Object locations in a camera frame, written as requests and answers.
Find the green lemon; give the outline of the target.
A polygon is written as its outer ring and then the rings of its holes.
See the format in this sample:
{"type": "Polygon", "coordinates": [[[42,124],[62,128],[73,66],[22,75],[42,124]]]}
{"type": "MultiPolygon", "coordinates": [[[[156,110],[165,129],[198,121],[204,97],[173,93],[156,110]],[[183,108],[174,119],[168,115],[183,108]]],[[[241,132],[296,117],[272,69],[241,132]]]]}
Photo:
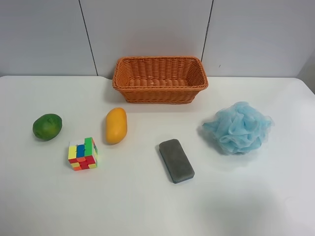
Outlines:
{"type": "Polygon", "coordinates": [[[55,138],[61,131],[63,120],[56,114],[44,114],[32,125],[32,131],[36,138],[49,141],[55,138]]]}

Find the blue mesh bath sponge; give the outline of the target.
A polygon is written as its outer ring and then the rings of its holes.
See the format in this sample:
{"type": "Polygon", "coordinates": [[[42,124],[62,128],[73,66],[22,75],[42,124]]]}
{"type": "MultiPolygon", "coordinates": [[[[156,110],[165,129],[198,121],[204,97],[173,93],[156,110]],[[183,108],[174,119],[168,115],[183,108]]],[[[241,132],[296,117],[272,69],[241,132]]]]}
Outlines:
{"type": "Polygon", "coordinates": [[[224,154],[245,154],[267,141],[274,122],[269,116],[237,102],[218,111],[214,118],[202,124],[203,133],[217,142],[224,154]]]}

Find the orange woven basket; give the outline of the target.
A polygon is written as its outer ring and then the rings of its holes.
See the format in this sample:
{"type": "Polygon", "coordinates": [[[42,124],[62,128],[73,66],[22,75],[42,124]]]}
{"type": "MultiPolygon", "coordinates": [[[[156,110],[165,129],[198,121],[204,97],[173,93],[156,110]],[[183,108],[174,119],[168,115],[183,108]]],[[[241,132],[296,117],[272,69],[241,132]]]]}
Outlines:
{"type": "Polygon", "coordinates": [[[196,57],[123,57],[112,86],[129,103],[188,104],[208,87],[208,79],[196,57]]]}

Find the yellow mango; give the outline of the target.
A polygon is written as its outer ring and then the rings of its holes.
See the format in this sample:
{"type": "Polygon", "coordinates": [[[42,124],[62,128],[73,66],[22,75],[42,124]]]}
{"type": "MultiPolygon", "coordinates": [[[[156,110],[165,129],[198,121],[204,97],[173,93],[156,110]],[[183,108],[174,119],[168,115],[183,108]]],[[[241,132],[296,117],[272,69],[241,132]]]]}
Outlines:
{"type": "Polygon", "coordinates": [[[127,116],[123,108],[112,109],[105,118],[105,140],[108,144],[121,142],[127,134],[127,116]]]}

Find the grey board eraser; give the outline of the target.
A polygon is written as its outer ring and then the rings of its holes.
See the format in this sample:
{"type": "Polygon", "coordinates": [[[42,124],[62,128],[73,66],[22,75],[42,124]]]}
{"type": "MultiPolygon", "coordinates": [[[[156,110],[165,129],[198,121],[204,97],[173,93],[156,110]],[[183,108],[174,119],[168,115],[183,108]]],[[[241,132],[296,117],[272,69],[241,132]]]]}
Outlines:
{"type": "Polygon", "coordinates": [[[194,169],[179,140],[172,139],[160,143],[159,151],[173,183],[177,184],[194,177],[194,169]]]}

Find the colourful puzzle cube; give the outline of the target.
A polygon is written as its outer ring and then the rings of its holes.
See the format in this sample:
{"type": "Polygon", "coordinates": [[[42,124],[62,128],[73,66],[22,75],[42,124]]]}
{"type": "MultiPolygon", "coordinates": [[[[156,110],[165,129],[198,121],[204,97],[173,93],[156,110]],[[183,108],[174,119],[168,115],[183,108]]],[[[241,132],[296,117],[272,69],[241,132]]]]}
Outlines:
{"type": "Polygon", "coordinates": [[[98,150],[93,137],[69,142],[67,159],[75,171],[96,168],[98,150]]]}

